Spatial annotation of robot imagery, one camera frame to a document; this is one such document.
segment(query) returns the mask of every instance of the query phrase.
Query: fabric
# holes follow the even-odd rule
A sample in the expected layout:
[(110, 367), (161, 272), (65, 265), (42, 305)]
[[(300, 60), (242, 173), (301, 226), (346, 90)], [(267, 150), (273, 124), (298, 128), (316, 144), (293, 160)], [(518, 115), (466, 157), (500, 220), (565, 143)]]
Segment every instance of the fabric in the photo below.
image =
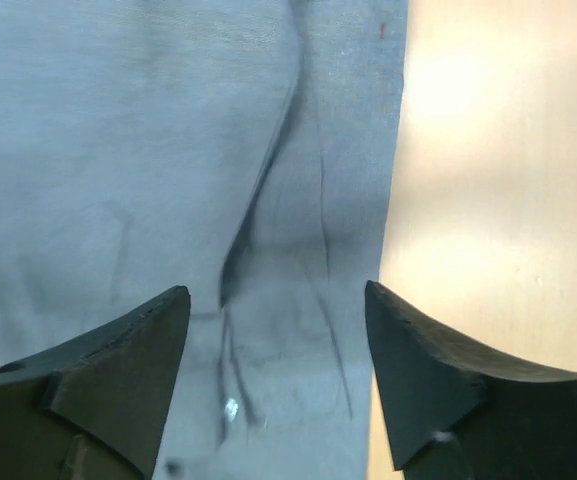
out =
[(363, 478), (405, 18), (0, 0), (0, 363), (186, 285), (156, 478)]

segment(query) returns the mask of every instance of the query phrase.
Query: light blue fabric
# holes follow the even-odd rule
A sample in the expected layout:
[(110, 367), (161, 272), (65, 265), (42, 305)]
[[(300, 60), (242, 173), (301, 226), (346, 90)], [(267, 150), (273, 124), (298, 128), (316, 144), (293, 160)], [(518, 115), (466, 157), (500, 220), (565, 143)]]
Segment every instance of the light blue fabric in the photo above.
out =
[(364, 478), (405, 18), (0, 0), (0, 363), (187, 285), (156, 478)]

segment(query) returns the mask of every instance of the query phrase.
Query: black plastic piece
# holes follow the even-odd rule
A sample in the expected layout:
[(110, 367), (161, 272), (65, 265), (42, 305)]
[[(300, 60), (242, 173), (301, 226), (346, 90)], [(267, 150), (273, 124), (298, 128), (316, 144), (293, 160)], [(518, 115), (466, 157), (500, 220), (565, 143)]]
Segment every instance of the black plastic piece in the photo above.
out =
[(187, 289), (174, 287), (1, 367), (0, 479), (150, 479), (189, 315)]
[(374, 282), (366, 327), (406, 480), (577, 479), (577, 373), (490, 348)]

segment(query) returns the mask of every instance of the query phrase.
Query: wooden surface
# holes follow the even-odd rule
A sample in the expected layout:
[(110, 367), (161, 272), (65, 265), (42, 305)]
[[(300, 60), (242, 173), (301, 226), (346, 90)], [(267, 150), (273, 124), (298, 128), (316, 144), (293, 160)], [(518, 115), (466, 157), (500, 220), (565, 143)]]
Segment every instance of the wooden surface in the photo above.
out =
[[(381, 281), (577, 371), (577, 2), (410, 0)], [(373, 396), (369, 480), (384, 460)]]

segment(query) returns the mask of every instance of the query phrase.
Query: light wood panel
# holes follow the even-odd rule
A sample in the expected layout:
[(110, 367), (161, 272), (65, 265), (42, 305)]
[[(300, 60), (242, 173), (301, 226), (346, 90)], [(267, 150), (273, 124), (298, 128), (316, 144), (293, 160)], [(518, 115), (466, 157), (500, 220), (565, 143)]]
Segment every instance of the light wood panel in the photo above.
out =
[[(409, 1), (381, 281), (577, 371), (577, 1)], [(368, 478), (401, 478), (374, 398)]]

